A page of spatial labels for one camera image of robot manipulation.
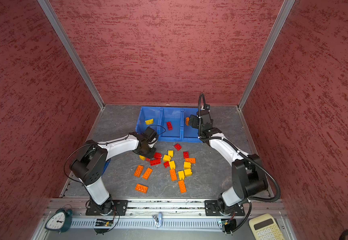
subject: building block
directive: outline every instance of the building block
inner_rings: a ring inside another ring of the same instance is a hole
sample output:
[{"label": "building block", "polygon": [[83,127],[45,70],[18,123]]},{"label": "building block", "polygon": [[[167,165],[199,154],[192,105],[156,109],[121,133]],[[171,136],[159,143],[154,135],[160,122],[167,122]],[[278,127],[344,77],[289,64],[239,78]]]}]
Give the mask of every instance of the building block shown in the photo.
[{"label": "building block", "polygon": [[174,161],[170,161],[168,163],[170,165],[170,169],[175,169],[175,162]]},{"label": "building block", "polygon": [[190,177],[193,174],[190,168],[183,170],[183,173],[185,174],[185,177]]},{"label": "building block", "polygon": [[185,182],[183,180],[178,181],[178,186],[181,193],[186,192]]},{"label": "building block", "polygon": [[181,150],[181,148],[182,148],[178,143],[175,144],[174,147],[177,151]]},{"label": "building block", "polygon": [[183,171],[178,171],[179,180],[185,179],[185,173]]},{"label": "building block", "polygon": [[139,177],[142,173],[143,166],[138,165],[137,169],[135,170],[134,176]]},{"label": "building block", "polygon": [[173,129],[173,127],[171,126],[171,122],[167,122],[167,130],[171,131]]},{"label": "building block", "polygon": [[195,158],[185,158],[185,162],[190,162],[190,163],[196,163],[196,159]]},{"label": "building block", "polygon": [[183,169],[190,169],[191,168],[191,163],[190,162],[184,162],[183,163]]},{"label": "building block", "polygon": [[170,160],[171,160],[171,157],[169,155],[163,156],[163,161],[164,162],[170,162]]},{"label": "building block", "polygon": [[154,154],[154,158],[155,158],[155,159],[162,158],[162,154],[160,154],[159,152],[156,152],[156,153]]},{"label": "building block", "polygon": [[138,192],[146,193],[148,191],[148,187],[137,184],[137,186],[135,187],[135,190],[137,190]]},{"label": "building block", "polygon": [[155,159],[150,161],[150,166],[161,164],[161,159]]},{"label": "building block", "polygon": [[172,181],[177,180],[177,174],[175,173],[175,169],[170,170],[170,177]]},{"label": "building block", "polygon": [[145,123],[146,125],[151,125],[154,123],[154,119],[152,118],[152,119],[146,120]]},{"label": "building block", "polygon": [[152,173],[152,169],[148,167],[148,169],[146,169],[145,173],[143,174],[142,178],[147,180],[151,173]]}]

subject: red textured wallpaper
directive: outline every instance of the red textured wallpaper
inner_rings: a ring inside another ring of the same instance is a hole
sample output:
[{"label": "red textured wallpaper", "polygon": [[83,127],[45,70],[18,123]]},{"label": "red textured wallpaper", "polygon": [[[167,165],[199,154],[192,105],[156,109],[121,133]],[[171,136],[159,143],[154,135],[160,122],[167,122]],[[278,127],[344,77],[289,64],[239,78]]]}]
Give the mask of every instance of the red textured wallpaper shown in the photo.
[{"label": "red textured wallpaper", "polygon": [[51,0],[107,104],[238,104],[283,0]]},{"label": "red textured wallpaper", "polygon": [[299,240],[348,228],[348,0],[297,0],[244,115]]},{"label": "red textured wallpaper", "polygon": [[36,0],[0,1],[0,239],[29,239],[99,108]]}]

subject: blue plastic bin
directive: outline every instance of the blue plastic bin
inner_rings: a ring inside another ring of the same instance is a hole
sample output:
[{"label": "blue plastic bin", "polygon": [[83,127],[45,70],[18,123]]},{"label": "blue plastic bin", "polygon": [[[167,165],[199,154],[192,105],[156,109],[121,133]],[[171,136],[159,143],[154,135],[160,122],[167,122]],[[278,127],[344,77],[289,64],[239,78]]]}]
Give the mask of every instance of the blue plastic bin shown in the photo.
[{"label": "blue plastic bin", "polygon": [[[148,127],[145,120],[153,118],[153,125],[161,125],[166,129],[166,132],[164,132],[162,127],[151,127],[159,134],[159,141],[201,142],[198,139],[198,129],[186,126],[185,124],[186,117],[197,115],[197,111],[197,108],[141,107],[135,131],[143,133]],[[167,130],[167,122],[171,122],[171,126],[173,127],[171,131]]]}]

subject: green alarm clock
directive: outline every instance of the green alarm clock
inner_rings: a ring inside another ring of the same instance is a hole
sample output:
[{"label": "green alarm clock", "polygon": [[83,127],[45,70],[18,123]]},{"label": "green alarm clock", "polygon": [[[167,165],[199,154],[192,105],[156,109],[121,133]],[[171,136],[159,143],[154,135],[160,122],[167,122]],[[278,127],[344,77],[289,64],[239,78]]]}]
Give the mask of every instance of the green alarm clock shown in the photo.
[{"label": "green alarm clock", "polygon": [[66,232],[69,230],[72,221],[71,209],[58,209],[55,214],[46,222],[44,227],[50,231]]}]

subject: calculator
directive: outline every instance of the calculator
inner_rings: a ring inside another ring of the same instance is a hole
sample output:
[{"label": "calculator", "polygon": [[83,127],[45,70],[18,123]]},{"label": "calculator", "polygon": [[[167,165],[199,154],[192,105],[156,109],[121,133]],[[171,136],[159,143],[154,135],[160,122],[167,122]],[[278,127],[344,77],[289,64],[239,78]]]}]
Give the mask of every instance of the calculator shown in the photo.
[{"label": "calculator", "polygon": [[257,240],[285,240],[277,223],[270,214],[263,214],[248,222]]}]

